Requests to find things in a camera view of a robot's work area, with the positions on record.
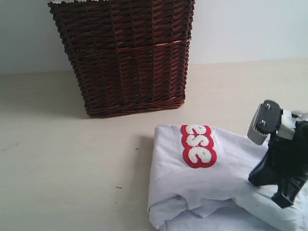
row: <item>brown wicker basket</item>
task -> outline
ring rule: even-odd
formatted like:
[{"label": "brown wicker basket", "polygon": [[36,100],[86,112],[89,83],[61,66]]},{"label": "brown wicker basket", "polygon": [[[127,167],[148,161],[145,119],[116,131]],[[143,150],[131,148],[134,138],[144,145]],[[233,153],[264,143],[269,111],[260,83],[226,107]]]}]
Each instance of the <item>brown wicker basket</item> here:
[{"label": "brown wicker basket", "polygon": [[89,115],[175,109],[184,103],[194,0],[48,5]]}]

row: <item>folded white shirt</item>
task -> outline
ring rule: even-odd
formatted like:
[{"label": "folded white shirt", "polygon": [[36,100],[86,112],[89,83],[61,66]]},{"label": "folded white shirt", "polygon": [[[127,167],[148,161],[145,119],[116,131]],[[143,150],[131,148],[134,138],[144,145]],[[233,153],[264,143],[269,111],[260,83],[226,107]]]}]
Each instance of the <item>folded white shirt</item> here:
[{"label": "folded white shirt", "polygon": [[308,187],[292,207],[271,197],[277,186],[247,179],[267,146],[209,126],[155,129],[148,212],[162,231],[308,231]]}]

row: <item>red patch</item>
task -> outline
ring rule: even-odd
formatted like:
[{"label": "red patch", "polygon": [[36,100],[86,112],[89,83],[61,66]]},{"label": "red patch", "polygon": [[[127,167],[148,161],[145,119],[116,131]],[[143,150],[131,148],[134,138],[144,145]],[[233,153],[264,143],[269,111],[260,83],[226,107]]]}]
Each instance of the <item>red patch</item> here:
[{"label": "red patch", "polygon": [[183,159],[192,168],[211,167],[217,161],[214,141],[209,126],[183,125],[181,127]]}]

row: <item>white table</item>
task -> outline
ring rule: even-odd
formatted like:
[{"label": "white table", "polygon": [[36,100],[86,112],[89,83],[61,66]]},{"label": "white table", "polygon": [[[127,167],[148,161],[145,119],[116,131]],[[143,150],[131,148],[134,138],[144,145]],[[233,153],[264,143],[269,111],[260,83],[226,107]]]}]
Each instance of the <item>white table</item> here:
[{"label": "white table", "polygon": [[154,128],[246,134],[264,99],[308,111],[308,60],[191,65],[177,110],[90,119],[72,72],[0,76],[0,230],[152,231]]}]

